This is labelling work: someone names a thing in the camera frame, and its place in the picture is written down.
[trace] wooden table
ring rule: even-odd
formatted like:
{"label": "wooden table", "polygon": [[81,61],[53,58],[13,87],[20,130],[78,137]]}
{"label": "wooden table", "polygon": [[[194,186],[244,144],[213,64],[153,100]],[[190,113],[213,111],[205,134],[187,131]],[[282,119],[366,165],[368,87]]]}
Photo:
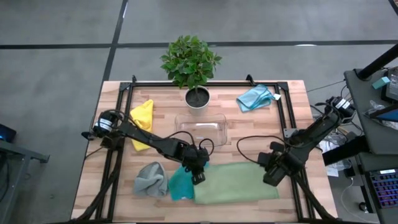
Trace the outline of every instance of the wooden table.
{"label": "wooden table", "polygon": [[[108,109],[114,109],[120,82],[104,82],[101,90],[96,119]],[[301,80],[288,81],[290,97],[298,128],[306,128],[313,122],[310,105]],[[248,113],[242,113],[237,104],[237,96],[250,87],[209,87],[211,100],[208,114],[222,113],[228,122],[228,140],[224,146],[216,147],[210,157],[210,164],[227,164],[245,161],[236,150],[236,141],[249,135],[277,135],[282,137],[280,119],[275,101],[270,106]],[[183,100],[186,90],[177,87],[135,87],[132,108],[148,99],[154,100],[153,133],[167,136],[175,132],[174,120],[178,114],[188,114]],[[284,113],[287,124],[289,116],[284,101]],[[239,145],[243,153],[256,159],[259,152],[269,151],[269,144],[276,139],[251,139]],[[90,142],[87,153],[99,148],[100,140]],[[84,163],[80,184],[73,207],[72,218],[78,217],[98,193],[103,175],[106,150],[90,156]],[[259,200],[255,202],[227,203],[221,205],[195,205],[191,200],[173,202],[170,196],[162,199],[137,197],[132,194],[134,178],[147,164],[158,161],[171,177],[180,164],[167,160],[155,149],[137,152],[130,140],[126,141],[119,179],[118,194],[114,210],[114,222],[292,222],[297,221],[292,189],[289,177],[277,186],[280,199]],[[306,163],[311,190],[320,203],[333,215],[337,216],[328,177],[323,164],[322,154],[313,150]],[[304,214],[307,214],[303,193],[300,192]]]}

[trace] clear plastic container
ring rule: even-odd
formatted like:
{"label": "clear plastic container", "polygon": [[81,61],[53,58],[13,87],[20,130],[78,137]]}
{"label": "clear plastic container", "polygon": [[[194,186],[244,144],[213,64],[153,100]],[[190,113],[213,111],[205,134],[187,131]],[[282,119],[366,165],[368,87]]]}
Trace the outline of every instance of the clear plastic container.
{"label": "clear plastic container", "polygon": [[[191,133],[197,146],[200,141],[206,138],[211,139],[215,147],[224,145],[227,140],[227,123],[223,114],[208,116],[178,114],[175,117],[175,130]],[[192,141],[186,133],[176,134],[175,137],[189,143]],[[204,141],[201,145],[211,146],[211,142]]]}

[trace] yellow cloth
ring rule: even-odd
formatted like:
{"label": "yellow cloth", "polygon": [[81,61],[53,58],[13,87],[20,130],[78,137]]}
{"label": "yellow cloth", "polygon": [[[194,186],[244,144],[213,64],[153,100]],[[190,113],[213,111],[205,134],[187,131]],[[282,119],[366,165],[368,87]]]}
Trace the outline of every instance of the yellow cloth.
{"label": "yellow cloth", "polygon": [[[130,116],[134,120],[134,122],[141,129],[152,132],[152,114],[154,111],[154,101],[148,100],[140,106],[132,109],[130,111]],[[132,140],[132,144],[137,151],[141,151],[144,149],[149,149],[150,146],[147,146],[139,141]]]}

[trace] green leaves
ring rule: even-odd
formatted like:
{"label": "green leaves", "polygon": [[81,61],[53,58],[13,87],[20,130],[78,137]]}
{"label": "green leaves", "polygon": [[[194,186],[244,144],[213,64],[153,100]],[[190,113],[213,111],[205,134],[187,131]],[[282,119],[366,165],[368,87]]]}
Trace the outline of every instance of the green leaves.
{"label": "green leaves", "polygon": [[189,89],[206,84],[213,78],[213,69],[220,64],[222,57],[209,50],[205,41],[200,41],[197,36],[180,36],[169,44],[169,49],[160,59],[160,66],[167,73],[167,78],[173,80],[179,88],[187,85]]}

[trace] potted plant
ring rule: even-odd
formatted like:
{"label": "potted plant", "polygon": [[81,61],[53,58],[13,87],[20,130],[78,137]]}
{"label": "potted plant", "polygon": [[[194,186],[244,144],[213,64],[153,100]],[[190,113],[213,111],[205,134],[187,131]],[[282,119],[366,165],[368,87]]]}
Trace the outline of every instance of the potted plant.
{"label": "potted plant", "polygon": [[214,77],[213,69],[216,70],[216,64],[220,64],[222,57],[210,51],[205,41],[187,35],[170,43],[161,59],[164,63],[161,68],[167,72],[167,78],[180,89],[188,86],[185,102],[191,114],[203,114],[209,104],[210,93],[202,85]]}

